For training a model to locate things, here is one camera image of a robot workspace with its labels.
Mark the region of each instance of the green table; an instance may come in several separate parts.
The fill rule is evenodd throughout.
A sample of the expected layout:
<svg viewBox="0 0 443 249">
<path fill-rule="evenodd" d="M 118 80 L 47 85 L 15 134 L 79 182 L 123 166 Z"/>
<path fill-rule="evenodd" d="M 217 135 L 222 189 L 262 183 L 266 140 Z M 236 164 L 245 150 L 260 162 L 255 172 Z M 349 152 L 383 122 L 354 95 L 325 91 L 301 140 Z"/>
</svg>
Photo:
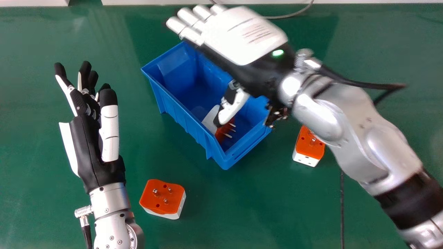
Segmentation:
<svg viewBox="0 0 443 249">
<path fill-rule="evenodd" d="M 253 6 L 277 15 L 301 6 Z M 140 67 L 179 42 L 165 28 L 173 7 L 0 9 L 0 248 L 74 249 L 84 241 L 75 208 L 89 204 L 58 130 L 71 111 L 53 63 L 76 79 L 83 60 L 116 90 L 127 189 L 147 247 L 340 247 L 340 172 L 327 151 L 318 167 L 295 163 L 300 128 L 280 122 L 228 171 L 168 115 L 160 115 Z M 409 85 L 378 107 L 443 183 L 443 5 L 316 5 L 276 20 L 296 48 L 309 47 L 345 76 Z M 148 179 L 185 187 L 179 220 L 138 204 Z M 357 183 L 345 179 L 347 248 L 405 248 L 394 225 Z"/>
</svg>

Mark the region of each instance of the robotic arm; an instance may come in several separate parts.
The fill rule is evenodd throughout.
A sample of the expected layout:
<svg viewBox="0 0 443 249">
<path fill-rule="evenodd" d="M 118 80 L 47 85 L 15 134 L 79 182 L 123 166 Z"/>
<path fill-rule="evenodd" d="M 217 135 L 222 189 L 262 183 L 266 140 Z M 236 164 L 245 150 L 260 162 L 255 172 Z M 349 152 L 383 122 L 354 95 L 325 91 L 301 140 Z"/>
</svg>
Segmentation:
<svg viewBox="0 0 443 249">
<path fill-rule="evenodd" d="M 95 93 L 98 74 L 83 62 L 78 90 L 66 77 L 62 64 L 54 64 L 55 78 L 74 113 L 70 123 L 59 123 L 71 169 L 80 177 L 91 205 L 75 210 L 87 249 L 144 248 L 142 229 L 131 212 L 123 158 L 119 156 L 117 95 L 108 84 Z M 88 215 L 94 214 L 96 237 Z"/>
<path fill-rule="evenodd" d="M 289 111 L 327 144 L 342 170 L 380 203 L 410 248 L 443 248 L 443 189 L 400 130 L 374 107 L 403 85 L 345 79 L 310 50 L 295 53 L 281 29 L 246 7 L 182 8 L 166 24 L 230 73 L 243 91 L 269 99 L 266 125 Z M 388 92 L 373 102 L 362 87 Z M 230 117 L 240 108 L 231 108 Z"/>
</svg>

